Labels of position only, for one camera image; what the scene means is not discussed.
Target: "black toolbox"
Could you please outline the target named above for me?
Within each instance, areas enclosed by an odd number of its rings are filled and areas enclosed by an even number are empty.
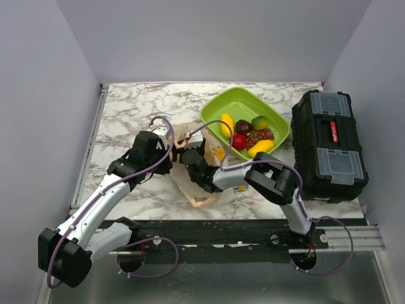
[[[353,200],[368,183],[351,99],[342,92],[308,91],[292,108],[295,168],[303,200]]]

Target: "bunch of grapes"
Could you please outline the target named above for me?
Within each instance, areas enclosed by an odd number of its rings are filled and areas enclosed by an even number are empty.
[[[252,134],[247,139],[247,149],[253,147],[258,141],[264,139],[274,140],[274,134],[269,128],[264,128],[263,130],[254,130]]]

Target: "gray floor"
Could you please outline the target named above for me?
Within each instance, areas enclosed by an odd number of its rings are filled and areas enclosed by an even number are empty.
[[[314,270],[339,266],[347,253],[324,253]],[[182,264],[160,279],[127,279],[118,275],[115,256],[98,261],[77,288],[53,291],[52,304],[133,303],[389,303],[372,252],[355,253],[338,274],[304,275],[289,264]],[[145,274],[165,271],[167,265],[146,265]]]

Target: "mango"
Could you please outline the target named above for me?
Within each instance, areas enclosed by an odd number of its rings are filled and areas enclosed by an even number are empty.
[[[252,126],[255,130],[263,130],[268,126],[268,119],[265,116],[257,116],[256,118],[252,119]]]
[[[250,158],[254,158],[257,153],[259,152],[269,153],[271,149],[273,149],[274,147],[275,144],[273,141],[265,139],[264,141],[258,141],[253,147],[247,150],[247,154],[249,155]]]
[[[232,119],[232,117],[228,113],[224,113],[221,115],[221,120],[223,122],[226,122],[230,126],[230,128],[232,130],[232,135],[235,134],[234,120]],[[231,133],[229,133],[228,127],[226,125],[224,125],[223,123],[221,123],[221,132],[222,132],[222,135],[224,135],[226,138],[230,138]]]

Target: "plastic bag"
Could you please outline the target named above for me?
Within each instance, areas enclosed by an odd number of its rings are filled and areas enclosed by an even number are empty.
[[[199,126],[201,125],[195,122],[174,125],[176,148],[181,148],[185,144],[182,141],[185,139],[185,134],[188,131],[195,130]],[[204,158],[209,165],[219,166],[221,161],[220,157],[224,155],[225,152],[223,152],[220,143],[206,129],[201,130],[201,132],[202,136],[206,139]],[[173,163],[169,177],[177,184],[180,191],[183,192],[193,207],[198,208],[216,203],[221,197],[221,193],[208,193],[202,190],[195,182],[192,182],[184,164],[179,163],[179,158]]]

